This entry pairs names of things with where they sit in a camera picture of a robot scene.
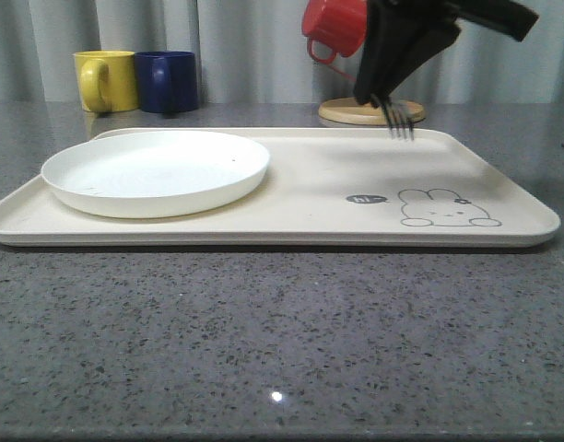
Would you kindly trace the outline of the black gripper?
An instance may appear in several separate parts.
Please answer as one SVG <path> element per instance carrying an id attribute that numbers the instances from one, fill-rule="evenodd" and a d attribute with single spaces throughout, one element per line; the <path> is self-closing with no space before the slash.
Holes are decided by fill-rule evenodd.
<path id="1" fill-rule="evenodd" d="M 358 104 L 390 97 L 421 65 L 451 46 L 461 18 L 523 41 L 539 15 L 515 1 L 373 1 L 353 92 Z"/>

